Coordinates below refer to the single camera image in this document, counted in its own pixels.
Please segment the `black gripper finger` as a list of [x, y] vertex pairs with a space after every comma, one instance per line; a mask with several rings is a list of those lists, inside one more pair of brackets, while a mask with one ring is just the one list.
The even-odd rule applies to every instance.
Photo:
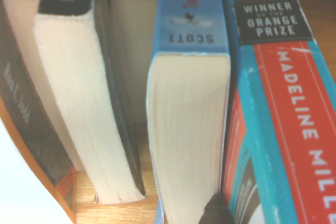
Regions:
[[214, 194], [204, 208], [199, 224], [233, 224], [233, 218], [223, 194]]

